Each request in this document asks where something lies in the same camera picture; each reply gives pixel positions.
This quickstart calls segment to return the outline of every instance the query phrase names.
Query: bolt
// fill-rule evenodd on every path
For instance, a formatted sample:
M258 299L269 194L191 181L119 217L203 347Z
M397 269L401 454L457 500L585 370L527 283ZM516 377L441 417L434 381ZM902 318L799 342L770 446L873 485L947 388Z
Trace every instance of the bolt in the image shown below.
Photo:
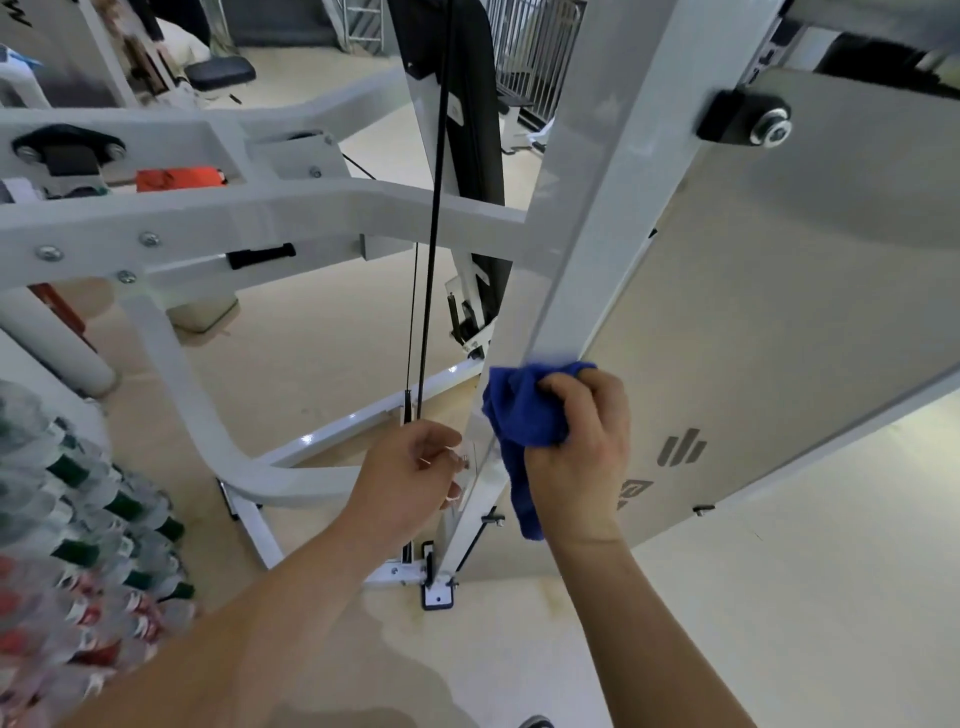
M18 147L16 155L21 161L27 162L27 164L36 164L40 161L40 152L33 147Z
M40 260L46 260L48 263L56 263L63 260L63 251L53 245L41 245L34 248L34 255Z
M757 147L779 147L793 131L793 122L786 109L770 109L750 129L750 143Z
M121 159L127 158L127 150L120 144L108 144L107 156L113 161L120 161Z
M140 241L140 245L142 245L144 248L159 248L160 243L162 242L159 235L150 231L141 232L139 235L137 235L136 239Z

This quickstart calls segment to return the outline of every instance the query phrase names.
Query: blue microfiber towel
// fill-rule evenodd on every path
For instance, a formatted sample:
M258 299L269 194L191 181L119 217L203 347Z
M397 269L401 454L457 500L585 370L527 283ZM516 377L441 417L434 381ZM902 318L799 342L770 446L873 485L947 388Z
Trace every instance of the blue microfiber towel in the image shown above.
M564 367L527 364L518 368L490 368L490 382L483 393L483 413L500 441L503 464L510 475L510 501L525 539L542 541L543 530L530 497L523 449L558 445L569 433L564 404L541 390L537 382L554 372L577 376L580 370L595 367L586 361L575 361Z

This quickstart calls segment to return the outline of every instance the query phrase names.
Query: shoe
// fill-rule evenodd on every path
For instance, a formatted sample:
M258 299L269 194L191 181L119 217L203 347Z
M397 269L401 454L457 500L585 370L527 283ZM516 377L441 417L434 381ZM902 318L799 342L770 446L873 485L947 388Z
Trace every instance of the shoe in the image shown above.
M553 728L553 723L543 716L533 716L524 720L520 728Z

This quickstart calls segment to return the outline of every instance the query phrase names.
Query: hand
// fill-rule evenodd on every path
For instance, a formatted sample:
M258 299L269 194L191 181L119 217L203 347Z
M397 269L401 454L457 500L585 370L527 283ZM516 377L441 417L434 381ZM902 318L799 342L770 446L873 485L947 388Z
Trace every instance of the hand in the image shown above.
M447 448L461 439L455 429L429 420L389 433L367 452L340 519L371 540L383 558L396 553L449 505L448 498L460 496L453 476L463 461Z
M564 402L570 434L527 448L530 493L551 547L622 539L616 503L630 460L630 404L623 382L598 369L552 374L539 385Z

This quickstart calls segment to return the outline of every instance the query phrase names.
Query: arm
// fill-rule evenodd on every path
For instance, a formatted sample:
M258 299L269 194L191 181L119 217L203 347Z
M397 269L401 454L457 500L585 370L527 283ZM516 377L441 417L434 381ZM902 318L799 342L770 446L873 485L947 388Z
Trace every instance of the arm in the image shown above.
M347 506L323 533L62 725L266 722L364 579L459 492L452 479L463 466L446 449L459 442L455 430L426 420L391 432L367 454Z
M583 624L617 728L753 728L640 571L616 522L630 458L623 384L595 369L541 383L564 402L566 442L529 448L543 533Z

